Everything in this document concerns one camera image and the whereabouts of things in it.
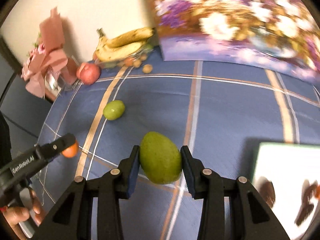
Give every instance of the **metal screw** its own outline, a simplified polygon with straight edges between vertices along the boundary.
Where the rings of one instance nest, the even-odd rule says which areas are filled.
[[[79,183],[79,182],[81,182],[81,181],[83,181],[83,177],[82,177],[82,176],[76,176],[76,177],[75,177],[75,182],[76,182],[76,183]]]
[[[119,169],[113,169],[113,170],[110,171],[110,173],[112,175],[118,175],[120,173],[120,170]]]
[[[212,173],[212,170],[210,170],[210,169],[203,169],[203,170],[202,170],[202,173],[203,173],[204,175],[210,175],[210,174]]]
[[[243,177],[243,176],[239,177],[238,180],[239,180],[241,183],[246,183],[246,182],[248,181],[247,178],[246,178],[246,177]]]

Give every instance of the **orange stripe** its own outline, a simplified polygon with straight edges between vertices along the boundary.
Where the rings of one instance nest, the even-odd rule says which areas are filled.
[[[271,85],[276,89],[281,89],[281,86],[278,82],[276,74],[268,69],[265,69],[268,79],[270,80]],[[274,91],[276,101],[279,106],[282,127],[283,127],[283,139],[285,143],[293,143],[293,127],[292,127],[292,119],[289,112],[289,108],[285,102],[284,94],[279,91]]]
[[[84,151],[87,150],[89,151],[91,143],[93,141],[94,135],[97,131],[98,125],[100,123],[100,120],[102,118],[103,115],[103,108],[106,106],[106,104],[108,103],[109,97],[111,95],[111,92],[113,91],[113,89],[115,88],[116,84],[119,82],[119,78],[123,76],[124,72],[127,70],[127,67],[123,67],[119,70],[118,74],[115,76],[116,78],[110,83],[110,85],[108,86],[106,92],[104,93],[102,100],[100,101],[100,105],[99,108],[97,110],[97,113],[92,121],[91,127],[89,129],[87,138],[85,139],[84,145],[83,145],[83,149]],[[83,169],[84,169],[84,165],[85,165],[85,161],[87,159],[87,155],[85,153],[81,153],[80,159],[78,161],[78,166],[77,166],[77,170],[76,170],[76,176],[82,176],[83,173]]]
[[[196,61],[195,67],[193,69],[194,76],[196,76],[197,70],[198,70],[198,62]],[[196,79],[193,79],[192,83],[191,83],[190,101],[189,101],[189,107],[188,107],[188,117],[187,117],[187,123],[186,123],[186,131],[185,131],[185,135],[184,135],[184,139],[183,139],[183,145],[187,145],[189,143],[189,140],[190,140],[195,94],[196,94]],[[162,227],[160,240],[164,240],[165,236],[167,234],[167,230],[168,230],[169,223],[171,221],[174,205],[175,205],[177,197],[178,197],[178,193],[179,193],[178,186],[179,186],[180,182],[181,182],[181,179],[177,180],[175,182],[175,184],[174,184],[175,185],[175,189],[173,191],[173,196],[172,196],[172,199],[171,199],[167,214],[166,214],[165,219],[164,219],[164,225]]]
[[[274,88],[273,86],[269,85],[269,84],[264,84],[264,83],[258,83],[258,82],[253,82],[253,81],[246,81],[246,80],[240,80],[240,79],[231,79],[231,78],[220,78],[220,77],[210,77],[210,76],[197,76],[197,75],[187,75],[187,74],[150,74],[150,75],[130,75],[129,77],[144,77],[144,76],[161,76],[161,75],[170,75],[170,76],[181,76],[181,77],[199,77],[199,78],[210,78],[210,79],[218,79],[218,80],[225,80],[225,81],[234,81],[234,82],[242,82],[242,83],[247,83],[247,84],[254,84],[254,85],[259,85],[259,86],[263,86],[263,87],[269,87],[269,88]],[[115,77],[109,77],[109,78],[101,78],[99,80],[108,80],[108,79],[112,79]],[[308,100],[312,103],[316,103],[318,104],[318,101],[314,101],[310,98],[307,98],[305,96],[302,96],[300,94],[297,94],[293,91],[287,90],[287,93],[292,93],[298,97],[301,97],[305,100]]]

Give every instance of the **small round fruit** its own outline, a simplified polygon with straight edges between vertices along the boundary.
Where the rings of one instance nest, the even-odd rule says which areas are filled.
[[[79,144],[76,141],[73,145],[62,151],[62,155],[65,156],[66,158],[72,158],[77,155],[79,150]]]
[[[133,57],[128,57],[124,60],[124,64],[127,66],[127,67],[131,67],[132,66],[132,63],[133,63]]]
[[[140,56],[140,60],[144,61],[148,58],[148,55],[146,53],[142,53]]]
[[[82,63],[77,70],[77,77],[85,84],[92,85],[100,77],[101,69],[94,63]]]
[[[133,66],[134,66],[134,67],[140,67],[140,66],[141,66],[141,60],[140,60],[140,59],[136,59],[136,60],[133,62]]]
[[[103,109],[103,115],[108,120],[115,120],[124,113],[124,103],[121,100],[113,100],[106,104]]]
[[[152,51],[153,50],[153,46],[149,43],[147,43],[146,45],[144,45],[144,49],[147,51]]]
[[[153,69],[152,65],[146,64],[143,66],[142,72],[148,74],[152,71],[152,69]]]

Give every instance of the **white wall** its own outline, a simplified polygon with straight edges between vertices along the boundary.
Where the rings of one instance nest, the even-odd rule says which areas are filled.
[[[21,63],[36,41],[40,22],[56,6],[63,18],[65,51],[78,61],[91,59],[98,43],[98,28],[114,38],[153,26],[145,0],[19,0],[0,32]]]

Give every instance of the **green plum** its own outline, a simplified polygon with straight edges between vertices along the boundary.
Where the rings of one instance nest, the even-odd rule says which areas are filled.
[[[124,113],[124,103],[121,100],[113,100],[106,104],[103,109],[103,115],[108,120],[115,120]]]

